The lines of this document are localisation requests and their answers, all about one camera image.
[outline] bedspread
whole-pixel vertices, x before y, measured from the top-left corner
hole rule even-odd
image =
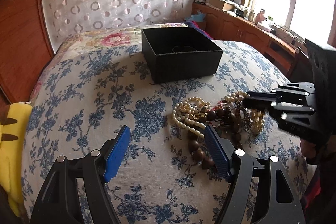
[[[215,41],[224,51],[215,75],[154,85],[141,42],[125,35],[109,30],[72,37],[43,72],[33,92],[22,159],[28,215],[59,155],[83,157],[127,125],[131,143],[106,187],[120,221],[212,223],[229,184],[192,161],[186,132],[170,119],[173,105],[193,96],[216,103],[236,90],[269,91],[287,79],[252,47]],[[263,132],[256,138],[244,132],[241,143],[253,156],[277,155],[302,195],[314,169],[302,157],[298,138],[278,130],[266,115]],[[256,188],[254,180],[243,223],[251,219]],[[85,222],[91,223],[83,181],[78,190]]]

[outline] black box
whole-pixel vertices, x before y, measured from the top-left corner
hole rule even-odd
[[[187,27],[142,29],[142,52],[154,83],[213,75],[223,50]]]

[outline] bead necklace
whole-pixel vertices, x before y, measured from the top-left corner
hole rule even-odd
[[[188,131],[189,152],[193,160],[202,161],[203,169],[214,166],[213,160],[205,157],[198,142],[204,139],[202,132],[206,127],[206,122],[214,127],[231,128],[234,135],[233,140],[236,141],[233,145],[236,148],[242,148],[240,132],[243,127],[254,136],[263,130],[265,113],[255,109],[247,110],[242,105],[242,101],[249,97],[250,95],[246,92],[239,90],[224,96],[216,105],[211,105],[210,102],[205,102],[199,97],[189,97],[173,107],[172,120],[178,127]]]

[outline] metal screw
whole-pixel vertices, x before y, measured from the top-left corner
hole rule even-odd
[[[238,156],[244,156],[245,155],[245,151],[243,149],[236,149],[235,153]]]
[[[63,162],[65,160],[65,157],[64,156],[59,156],[57,157],[57,162]]]
[[[274,156],[274,155],[272,155],[272,156],[270,157],[270,159],[271,159],[271,161],[273,161],[273,162],[278,162],[278,161],[279,161],[279,158],[278,158],[277,156]]]
[[[92,150],[90,154],[91,154],[92,157],[98,157],[100,155],[100,151],[99,150]]]

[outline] blue gripper pad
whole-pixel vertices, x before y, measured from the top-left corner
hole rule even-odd
[[[223,177],[227,182],[231,182],[232,173],[230,171],[230,159],[226,155],[224,148],[222,146],[221,138],[218,136],[217,132],[214,130],[212,126],[207,126],[203,131],[205,144],[208,148],[208,151],[215,162],[216,169],[218,171],[218,175]],[[232,153],[234,151],[229,147],[228,153]]]
[[[131,131],[129,127],[124,126],[117,135],[115,145],[106,160],[104,181],[108,183],[117,175],[119,167],[131,141]]]

